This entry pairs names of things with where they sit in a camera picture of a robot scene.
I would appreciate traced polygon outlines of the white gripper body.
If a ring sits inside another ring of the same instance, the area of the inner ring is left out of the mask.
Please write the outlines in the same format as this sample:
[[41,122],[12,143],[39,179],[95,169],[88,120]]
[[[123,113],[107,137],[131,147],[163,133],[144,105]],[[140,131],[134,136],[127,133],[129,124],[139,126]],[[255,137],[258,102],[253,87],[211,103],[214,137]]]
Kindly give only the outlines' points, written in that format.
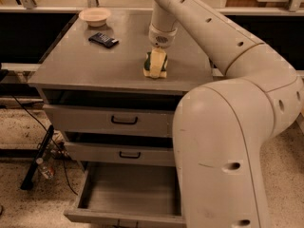
[[155,48],[169,48],[175,39],[177,31],[176,28],[172,31],[161,31],[150,25],[148,38],[151,45]]

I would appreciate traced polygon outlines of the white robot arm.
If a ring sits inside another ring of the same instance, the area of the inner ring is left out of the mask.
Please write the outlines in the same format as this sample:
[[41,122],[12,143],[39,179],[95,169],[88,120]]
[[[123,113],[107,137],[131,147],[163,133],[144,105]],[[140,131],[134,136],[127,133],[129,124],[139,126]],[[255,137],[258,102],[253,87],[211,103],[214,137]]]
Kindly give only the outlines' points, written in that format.
[[303,107],[303,81],[262,40],[200,0],[154,0],[153,22],[175,18],[223,74],[180,100],[174,157],[187,228],[271,228],[260,147]]

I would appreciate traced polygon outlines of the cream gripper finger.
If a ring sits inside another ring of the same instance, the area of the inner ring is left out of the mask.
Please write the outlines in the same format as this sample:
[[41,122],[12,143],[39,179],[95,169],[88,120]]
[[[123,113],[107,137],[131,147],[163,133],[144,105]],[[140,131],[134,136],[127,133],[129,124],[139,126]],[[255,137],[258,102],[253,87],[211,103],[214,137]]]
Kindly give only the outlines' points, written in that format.
[[166,52],[160,48],[153,48],[150,54],[149,76],[151,78],[165,78],[166,72],[162,71],[162,67],[166,64]]

